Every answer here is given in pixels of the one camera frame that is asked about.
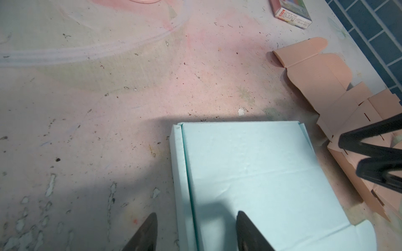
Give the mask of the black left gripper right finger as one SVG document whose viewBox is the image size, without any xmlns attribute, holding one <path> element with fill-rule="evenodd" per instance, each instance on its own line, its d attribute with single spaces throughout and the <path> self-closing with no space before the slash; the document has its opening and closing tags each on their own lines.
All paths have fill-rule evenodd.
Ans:
<svg viewBox="0 0 402 251">
<path fill-rule="evenodd" d="M 239 251 L 275 251 L 243 211 L 237 214 L 236 233 Z"/>
</svg>

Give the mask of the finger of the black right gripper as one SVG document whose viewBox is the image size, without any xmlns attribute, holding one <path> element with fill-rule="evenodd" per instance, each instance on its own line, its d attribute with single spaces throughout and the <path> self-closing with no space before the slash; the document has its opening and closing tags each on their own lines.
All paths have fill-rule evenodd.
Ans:
<svg viewBox="0 0 402 251">
<path fill-rule="evenodd" d="M 395 192 L 402 192 L 402 178 L 392 172 L 402 170 L 402 160 L 398 158 L 367 158 L 359 162 L 356 175 Z"/>
<path fill-rule="evenodd" d="M 402 156 L 400 149 L 368 144 L 362 141 L 401 129 L 402 114 L 398 114 L 383 121 L 341 134 L 338 146 L 341 149 L 371 158 L 398 158 Z"/>
</svg>

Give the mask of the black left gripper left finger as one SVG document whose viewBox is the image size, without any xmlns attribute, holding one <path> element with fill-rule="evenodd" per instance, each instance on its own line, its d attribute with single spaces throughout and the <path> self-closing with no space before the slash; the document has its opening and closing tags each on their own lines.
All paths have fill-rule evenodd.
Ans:
<svg viewBox="0 0 402 251">
<path fill-rule="evenodd" d="M 124 246 L 122 251 L 155 251 L 158 238 L 158 218 L 155 212 L 151 213 Z"/>
</svg>

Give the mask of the light blue paper box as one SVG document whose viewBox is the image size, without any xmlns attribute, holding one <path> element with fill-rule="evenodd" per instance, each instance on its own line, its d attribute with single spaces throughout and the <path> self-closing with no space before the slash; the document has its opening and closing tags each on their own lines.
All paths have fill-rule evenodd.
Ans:
<svg viewBox="0 0 402 251">
<path fill-rule="evenodd" d="M 235 251 L 243 211 L 276 251 L 375 251 L 368 220 L 352 225 L 298 121 L 172 127 L 182 251 Z"/>
</svg>

